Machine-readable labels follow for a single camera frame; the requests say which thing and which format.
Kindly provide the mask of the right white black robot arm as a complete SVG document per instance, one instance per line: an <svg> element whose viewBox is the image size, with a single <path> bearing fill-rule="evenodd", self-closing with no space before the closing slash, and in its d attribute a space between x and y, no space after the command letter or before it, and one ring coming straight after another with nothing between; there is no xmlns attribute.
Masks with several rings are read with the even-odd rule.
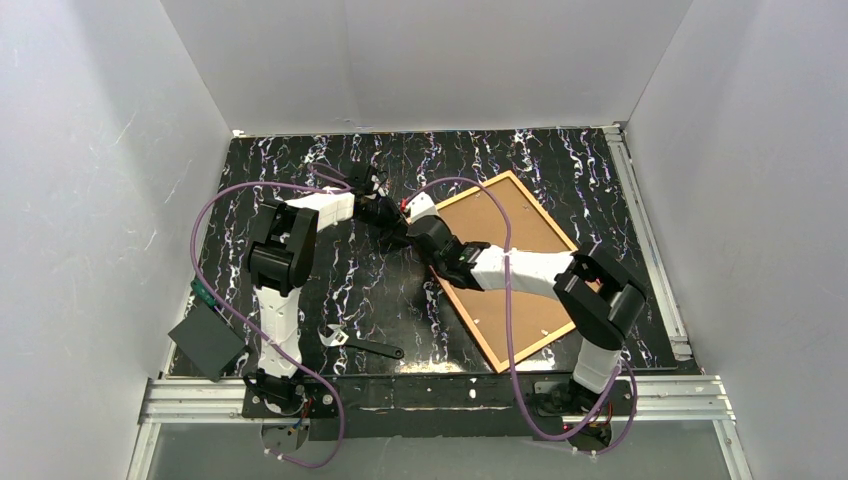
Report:
<svg viewBox="0 0 848 480"><path fill-rule="evenodd" d="M584 409L605 396L618 374L625 342L647 304L644 286L611 254L589 243L572 252L538 253L463 242L437 215L414 221L407 237L452 286L504 291L510 364L515 362L515 293L558 301L582 337L563 396Z"/></svg>

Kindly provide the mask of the wooden picture frame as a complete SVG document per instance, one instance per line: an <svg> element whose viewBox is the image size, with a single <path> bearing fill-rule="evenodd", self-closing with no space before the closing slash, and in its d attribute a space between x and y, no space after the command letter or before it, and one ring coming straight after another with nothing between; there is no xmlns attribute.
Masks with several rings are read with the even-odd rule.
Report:
<svg viewBox="0 0 848 480"><path fill-rule="evenodd" d="M511 225L510 247L518 251L510 261L514 359L521 367L542 370L541 362L528 358L575 326L551 291L543 295L530 291L529 277L532 273L553 277L564 271L577 246L513 172L499 174L483 185L503 205ZM434 203L439 216L461 241L504 245L503 217L479 188L470 187ZM507 370L505 292L459 289L443 278L438 282L492 369L498 373Z"/></svg>

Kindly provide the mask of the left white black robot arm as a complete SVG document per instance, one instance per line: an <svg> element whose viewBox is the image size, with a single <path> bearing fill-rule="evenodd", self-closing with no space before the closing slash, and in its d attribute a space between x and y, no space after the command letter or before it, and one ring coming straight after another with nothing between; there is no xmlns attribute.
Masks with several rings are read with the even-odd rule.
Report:
<svg viewBox="0 0 848 480"><path fill-rule="evenodd" d="M250 234L247 264L259 305L258 333L263 344L257 370L244 377L258 403L285 416L299 411L306 398L293 381L301 372L299 299L315 259L317 235L349 220L376 230L384 249L410 245L407 222L383 186L387 174L355 164L345 176L329 176L338 186L305 197L261 205Z"/></svg>

